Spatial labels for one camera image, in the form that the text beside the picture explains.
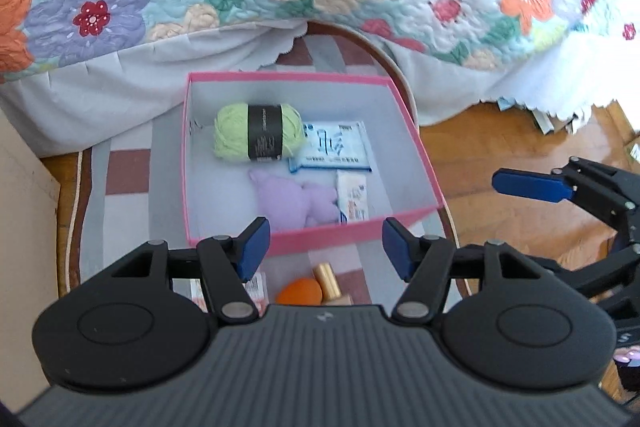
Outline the person's right hand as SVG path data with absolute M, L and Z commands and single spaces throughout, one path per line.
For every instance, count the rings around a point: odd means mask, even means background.
M 618 366 L 639 367 L 640 366 L 640 347 L 629 346 L 616 349 L 613 360 Z

